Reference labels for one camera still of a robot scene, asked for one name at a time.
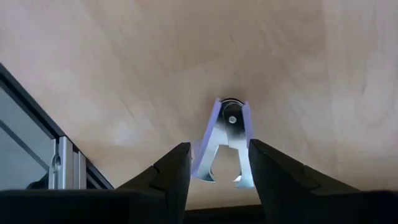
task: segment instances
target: wooden surface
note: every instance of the wooden surface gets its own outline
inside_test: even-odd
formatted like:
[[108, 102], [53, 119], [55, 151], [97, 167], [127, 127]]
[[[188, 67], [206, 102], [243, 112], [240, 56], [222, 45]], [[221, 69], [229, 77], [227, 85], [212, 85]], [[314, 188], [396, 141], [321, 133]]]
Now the wooden surface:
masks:
[[[0, 61], [115, 186], [203, 136], [216, 97], [255, 136], [363, 190], [398, 189], [396, 0], [3, 0]], [[259, 203], [191, 181], [187, 208]]]

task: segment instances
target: light wood grain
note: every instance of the light wood grain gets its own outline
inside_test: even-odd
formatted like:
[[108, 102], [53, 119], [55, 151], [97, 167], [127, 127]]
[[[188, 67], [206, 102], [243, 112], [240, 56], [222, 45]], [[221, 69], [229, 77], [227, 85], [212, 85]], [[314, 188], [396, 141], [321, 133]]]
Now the light wood grain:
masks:
[[[115, 186], [203, 136], [216, 97], [257, 138], [360, 189], [398, 189], [398, 1], [28, 1], [0, 7], [0, 61]], [[259, 203], [191, 181], [187, 208]]]

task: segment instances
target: metal frame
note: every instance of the metal frame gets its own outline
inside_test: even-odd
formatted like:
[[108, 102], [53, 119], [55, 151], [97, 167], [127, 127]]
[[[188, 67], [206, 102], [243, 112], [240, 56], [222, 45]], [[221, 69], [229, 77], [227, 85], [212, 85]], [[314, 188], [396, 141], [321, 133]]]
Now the metal frame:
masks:
[[[67, 136], [61, 130], [61, 128], [50, 118], [50, 116], [40, 107], [40, 105], [31, 97], [28, 92], [22, 87], [21, 84], [7, 71], [7, 69], [0, 63], [0, 88], [2, 88], [17, 104], [21, 109], [36, 123], [36, 125], [43, 130], [43, 132], [54, 140], [56, 145], [60, 138]], [[88, 160], [85, 159], [84, 154], [69, 140], [70, 144], [66, 146], [72, 146], [73, 152], [78, 153], [79, 166], [83, 167], [86, 164], [86, 177], [90, 179], [90, 182], [94, 186], [99, 186], [101, 189], [114, 189], [114, 187], [101, 175], [98, 169]], [[83, 169], [80, 169], [81, 178], [84, 177]]]

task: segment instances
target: table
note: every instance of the table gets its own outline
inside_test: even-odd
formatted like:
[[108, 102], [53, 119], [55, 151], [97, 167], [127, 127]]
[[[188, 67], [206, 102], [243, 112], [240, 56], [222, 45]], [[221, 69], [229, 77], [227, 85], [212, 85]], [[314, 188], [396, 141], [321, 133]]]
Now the table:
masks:
[[[215, 98], [248, 100], [254, 134], [362, 190], [398, 189], [394, 0], [15, 1], [0, 62], [117, 187], [201, 139]], [[187, 209], [259, 203], [192, 179]]]

